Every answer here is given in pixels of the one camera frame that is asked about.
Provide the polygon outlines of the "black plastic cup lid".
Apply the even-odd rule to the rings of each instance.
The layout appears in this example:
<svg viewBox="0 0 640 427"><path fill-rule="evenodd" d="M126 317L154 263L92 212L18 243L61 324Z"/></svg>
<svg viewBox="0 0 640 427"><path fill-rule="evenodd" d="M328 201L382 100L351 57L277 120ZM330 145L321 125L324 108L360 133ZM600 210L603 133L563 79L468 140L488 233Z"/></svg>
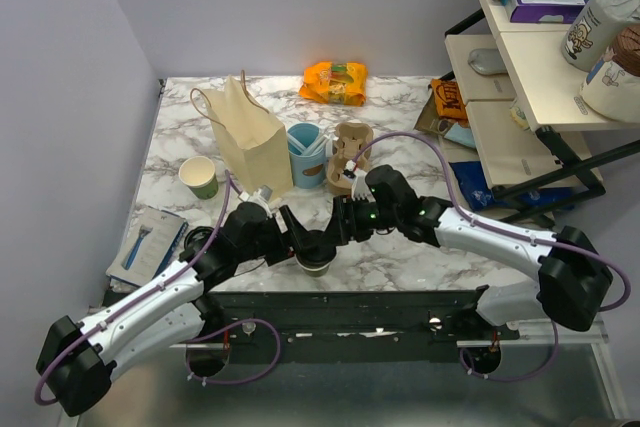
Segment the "black plastic cup lid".
<svg viewBox="0 0 640 427"><path fill-rule="evenodd" d="M321 237L322 232L320 230L308 232L307 240L313 241L314 245L296 254L296 260L302 267L307 269L324 268L335 259L337 255L336 247L322 242Z"/></svg>

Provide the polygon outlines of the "green paper cup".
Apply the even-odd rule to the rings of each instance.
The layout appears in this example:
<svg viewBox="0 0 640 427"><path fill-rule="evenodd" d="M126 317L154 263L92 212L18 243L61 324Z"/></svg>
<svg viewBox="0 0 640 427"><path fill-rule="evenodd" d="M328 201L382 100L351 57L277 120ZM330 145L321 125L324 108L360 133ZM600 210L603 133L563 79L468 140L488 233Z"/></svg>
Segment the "green paper cup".
<svg viewBox="0 0 640 427"><path fill-rule="evenodd" d="M205 156L185 160L178 171L179 180L198 198L208 200L218 193L214 162Z"/></svg>
<svg viewBox="0 0 640 427"><path fill-rule="evenodd" d="M297 260L297 264L307 276L313 278L324 276L329 271L331 265L331 263L326 263L321 266L309 266L301 263L299 260Z"/></svg>

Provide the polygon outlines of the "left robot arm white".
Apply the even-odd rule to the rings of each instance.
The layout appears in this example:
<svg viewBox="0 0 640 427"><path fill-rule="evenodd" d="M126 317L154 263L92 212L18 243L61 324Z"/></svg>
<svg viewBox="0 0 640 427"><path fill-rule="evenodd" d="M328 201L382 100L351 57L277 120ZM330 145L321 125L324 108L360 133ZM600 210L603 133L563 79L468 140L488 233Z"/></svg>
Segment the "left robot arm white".
<svg viewBox="0 0 640 427"><path fill-rule="evenodd" d="M318 253L322 233L302 226L288 207L276 220L254 202L242 202L215 227L197 227L177 260L145 286L75 322L51 325L36 362L35 401L59 404L70 417L90 410L112 384L144 356L175 343L227 337L234 323L209 298L244 262L273 265Z"/></svg>

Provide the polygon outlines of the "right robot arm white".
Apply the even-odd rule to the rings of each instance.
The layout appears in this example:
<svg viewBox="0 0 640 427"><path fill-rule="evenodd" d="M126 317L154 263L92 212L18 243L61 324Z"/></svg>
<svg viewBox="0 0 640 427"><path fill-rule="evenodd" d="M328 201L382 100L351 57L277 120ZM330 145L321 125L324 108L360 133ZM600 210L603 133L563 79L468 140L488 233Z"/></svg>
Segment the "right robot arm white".
<svg viewBox="0 0 640 427"><path fill-rule="evenodd" d="M396 230L412 242L471 252L525 275L520 283L481 289L472 307L461 312L461 329L474 339L496 326L544 317L577 332L591 328L613 277L581 231L481 221L450 201L417 195L388 165L362 180L369 190L364 197L335 198L322 243L342 246Z"/></svg>

